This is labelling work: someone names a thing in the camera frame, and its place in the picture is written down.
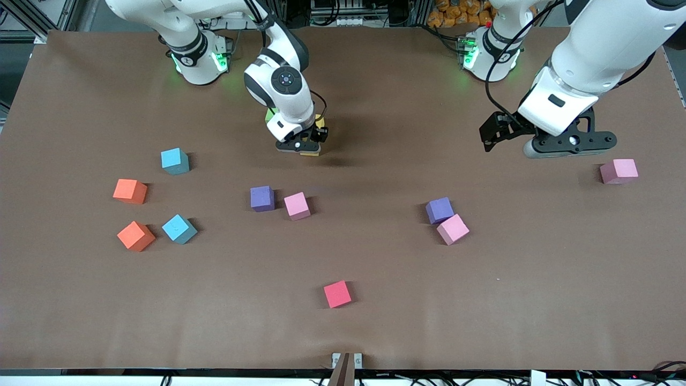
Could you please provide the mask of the pink foam cube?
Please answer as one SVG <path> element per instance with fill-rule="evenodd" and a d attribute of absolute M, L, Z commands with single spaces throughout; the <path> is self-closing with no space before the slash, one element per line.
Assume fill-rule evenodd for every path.
<path fill-rule="evenodd" d="M 623 185 L 639 176 L 634 159 L 613 159 L 600 167 L 600 174 L 605 185 Z"/>
<path fill-rule="evenodd" d="M 297 221 L 311 216 L 309 204 L 303 191 L 284 198 L 290 220 Z"/>
<path fill-rule="evenodd" d="M 453 215 L 438 225 L 437 232 L 446 245 L 453 245 L 470 232 L 458 214 Z"/>

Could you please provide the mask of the orange snack bag pile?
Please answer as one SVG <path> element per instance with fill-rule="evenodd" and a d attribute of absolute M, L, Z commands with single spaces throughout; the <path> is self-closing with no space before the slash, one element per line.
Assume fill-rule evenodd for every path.
<path fill-rule="evenodd" d="M 490 26 L 497 13 L 490 0 L 434 0 L 426 24 L 431 28 L 460 24 Z"/>

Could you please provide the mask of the orange foam cube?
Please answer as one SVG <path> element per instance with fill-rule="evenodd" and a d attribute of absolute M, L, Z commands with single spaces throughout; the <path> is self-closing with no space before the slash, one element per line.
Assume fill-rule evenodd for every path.
<path fill-rule="evenodd" d="M 128 204 L 144 204 L 147 185 L 135 179 L 118 179 L 113 198 Z"/>
<path fill-rule="evenodd" d="M 130 222 L 120 230 L 117 238 L 128 251 L 142 252 L 156 240 L 148 226 L 137 221 Z"/>

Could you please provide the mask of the purple foam cube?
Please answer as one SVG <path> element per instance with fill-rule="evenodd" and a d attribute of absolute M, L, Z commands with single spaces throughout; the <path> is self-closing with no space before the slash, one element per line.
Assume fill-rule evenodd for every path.
<path fill-rule="evenodd" d="M 455 215 L 451 201 L 447 196 L 429 201 L 426 204 L 426 212 L 431 225 L 438 225 Z"/>
<path fill-rule="evenodd" d="M 269 185 L 250 188 L 250 207 L 255 212 L 270 212 L 276 208 L 274 190 Z"/>

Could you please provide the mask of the brown table cover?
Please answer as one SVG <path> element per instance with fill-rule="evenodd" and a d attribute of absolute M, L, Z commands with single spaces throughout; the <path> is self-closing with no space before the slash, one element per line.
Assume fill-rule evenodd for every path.
<path fill-rule="evenodd" d="M 328 101 L 319 157 L 279 152 L 229 74 L 193 86 L 155 33 L 53 33 L 0 135 L 0 367 L 650 370 L 686 361 L 686 109 L 663 53 L 595 105 L 601 156 L 483 151 L 494 107 L 416 29 L 300 29 Z M 190 171 L 161 152 L 180 147 Z M 634 159 L 639 176 L 602 183 Z M 113 198 L 118 179 L 144 204 Z M 255 212 L 250 188 L 276 208 Z M 290 220 L 303 191 L 311 216 Z M 426 204 L 470 230 L 446 245 Z M 184 245 L 162 225 L 198 230 Z M 156 240 L 117 238 L 132 221 Z M 331 309 L 323 287 L 346 281 Z"/>

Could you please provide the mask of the small metal bracket plate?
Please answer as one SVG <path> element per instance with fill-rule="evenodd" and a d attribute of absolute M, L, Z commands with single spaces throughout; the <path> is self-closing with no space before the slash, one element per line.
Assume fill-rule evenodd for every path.
<path fill-rule="evenodd" d="M 340 353 L 334 352 L 331 354 L 331 369 L 335 369 L 340 361 L 344 365 L 353 364 L 356 370 L 363 369 L 363 354 L 362 353 Z"/>

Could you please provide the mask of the blue foam cube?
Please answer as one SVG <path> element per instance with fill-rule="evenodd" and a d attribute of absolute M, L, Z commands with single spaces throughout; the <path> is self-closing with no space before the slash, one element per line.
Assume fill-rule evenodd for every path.
<path fill-rule="evenodd" d="M 162 151 L 161 168 L 171 175 L 188 173 L 190 171 L 189 157 L 180 147 Z"/>
<path fill-rule="evenodd" d="M 179 213 L 167 220 L 162 225 L 162 230 L 172 242 L 181 245 L 186 244 L 198 234 L 196 227 Z"/>

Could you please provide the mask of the aluminium frame post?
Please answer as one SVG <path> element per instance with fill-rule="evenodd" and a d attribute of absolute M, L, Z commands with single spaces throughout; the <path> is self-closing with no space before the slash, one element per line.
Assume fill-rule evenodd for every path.
<path fill-rule="evenodd" d="M 44 44 L 51 30 L 74 30 L 89 0 L 0 0 L 0 42 Z"/>

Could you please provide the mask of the red foam cube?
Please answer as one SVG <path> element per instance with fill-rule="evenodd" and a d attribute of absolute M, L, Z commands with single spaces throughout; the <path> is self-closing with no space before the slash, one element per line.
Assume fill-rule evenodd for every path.
<path fill-rule="evenodd" d="M 337 281 L 323 287 L 324 296 L 329 308 L 334 309 L 351 303 L 352 296 L 346 281 Z"/>

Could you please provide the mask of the grey electronics rack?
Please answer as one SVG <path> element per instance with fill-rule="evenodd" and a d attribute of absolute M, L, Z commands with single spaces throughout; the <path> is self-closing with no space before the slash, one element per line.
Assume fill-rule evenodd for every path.
<path fill-rule="evenodd" d="M 309 0 L 310 25 L 372 27 L 387 25 L 390 0 Z"/>

